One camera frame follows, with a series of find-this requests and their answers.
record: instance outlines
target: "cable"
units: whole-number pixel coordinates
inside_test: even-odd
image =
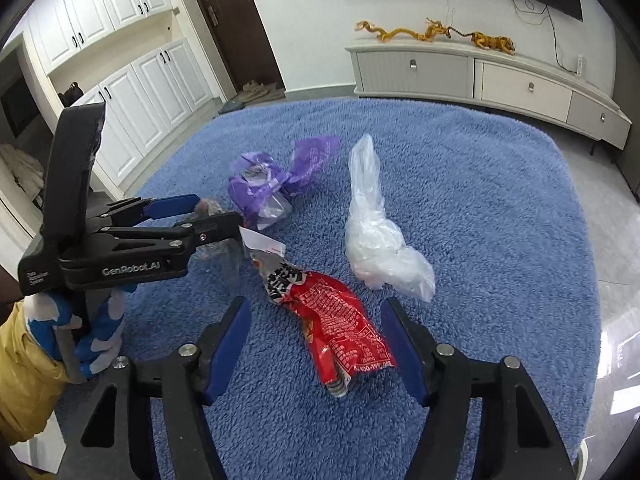
[[[549,21],[551,22],[551,29],[554,32],[554,48],[555,48],[555,51],[556,51],[556,63],[558,63],[558,66],[560,68],[565,69],[567,72],[570,72],[572,74],[577,74],[577,72],[575,70],[571,70],[571,69],[565,67],[558,60],[558,38],[556,38],[556,26],[554,25],[554,20],[551,18],[551,12],[549,12],[549,7],[548,6],[546,7],[546,15],[549,17]]]
[[[523,14],[536,14],[537,16],[541,16],[546,11],[546,16],[542,17],[542,19],[540,20],[540,23],[529,23],[529,22],[526,22],[525,20],[523,20],[522,17],[519,14],[518,14],[518,16],[524,23],[527,23],[527,25],[534,25],[536,27],[542,25],[542,22],[544,22],[548,17],[549,18],[549,22],[551,23],[551,29],[554,32],[554,51],[556,53],[556,63],[558,64],[558,66],[560,68],[562,68],[563,70],[566,70],[569,73],[572,73],[572,74],[577,73],[575,70],[571,70],[571,69],[565,67],[562,63],[560,63],[560,60],[558,59],[558,37],[556,36],[556,26],[554,24],[553,18],[551,17],[551,11],[549,10],[549,6],[545,5],[544,9],[542,9],[540,12],[537,12],[537,11],[534,10],[536,8],[535,5],[532,4],[530,0],[524,0],[524,4],[527,6],[527,9],[530,9],[530,10],[524,10],[524,9],[521,9],[520,7],[518,7],[518,5],[516,4],[516,0],[511,0],[511,3],[513,3],[513,7],[516,9],[516,14],[518,14],[520,12],[520,13],[523,13]]]

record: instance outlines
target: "blue gripper pad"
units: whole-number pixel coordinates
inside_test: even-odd
[[[236,315],[222,335],[218,348],[214,352],[209,365],[209,384],[203,395],[207,405],[211,405],[229,386],[236,362],[246,341],[251,327],[251,307],[249,302],[242,298],[242,303]]]
[[[404,387],[421,406],[426,406],[430,394],[424,383],[423,362],[389,300],[382,303],[381,317],[382,332],[396,359]]]
[[[144,208],[144,214],[149,218],[159,219],[193,213],[199,201],[200,197],[196,194],[157,198]]]

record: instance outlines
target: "metal screw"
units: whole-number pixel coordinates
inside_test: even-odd
[[[504,365],[507,368],[517,370],[518,368],[520,368],[520,360],[512,355],[507,355],[507,357],[504,358]]]
[[[129,358],[124,355],[118,356],[113,360],[113,367],[116,368],[116,370],[125,368],[128,364]]]
[[[187,343],[178,348],[178,354],[182,357],[191,357],[198,351],[198,347],[192,343]]]
[[[449,343],[440,343],[438,346],[436,346],[436,352],[440,355],[448,357],[452,356],[455,350]]]

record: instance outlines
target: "tv stand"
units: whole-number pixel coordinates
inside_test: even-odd
[[[363,40],[347,51],[358,96],[497,108],[625,147],[631,120],[606,94],[561,68],[456,41]]]

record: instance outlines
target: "dragon figurine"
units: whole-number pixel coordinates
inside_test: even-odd
[[[386,43],[391,40],[397,34],[408,34],[412,38],[415,38],[418,41],[433,41],[433,38],[436,36],[446,36],[447,38],[451,38],[451,31],[459,34],[462,38],[471,38],[471,43],[479,48],[484,48],[485,50],[494,49],[500,50],[505,54],[510,54],[513,56],[516,52],[516,45],[510,38],[505,36],[488,36],[483,34],[482,32],[470,32],[468,34],[463,34],[459,30],[451,27],[445,26],[442,24],[440,20],[430,20],[427,18],[428,27],[427,30],[421,34],[420,32],[414,32],[408,28],[395,28],[394,30],[387,32],[384,28],[376,27],[372,23],[367,21],[362,21],[356,23],[355,30],[363,30],[366,29],[369,32],[374,32],[378,34],[378,40]]]
[[[363,30],[365,28],[369,32],[377,32],[378,39],[382,43],[386,43],[397,34],[408,34],[409,36],[411,36],[412,38],[415,38],[418,41],[433,41],[433,38],[435,38],[439,34],[443,34],[447,38],[451,37],[451,33],[449,31],[450,27],[445,27],[442,24],[442,22],[440,22],[439,20],[432,21],[429,18],[427,18],[427,23],[429,23],[429,26],[427,27],[427,30],[423,34],[421,34],[420,32],[414,32],[412,30],[409,30],[408,28],[402,28],[402,27],[395,28],[391,32],[387,32],[384,28],[376,27],[375,25],[373,25],[373,23],[369,23],[366,21],[356,23],[355,30]]]

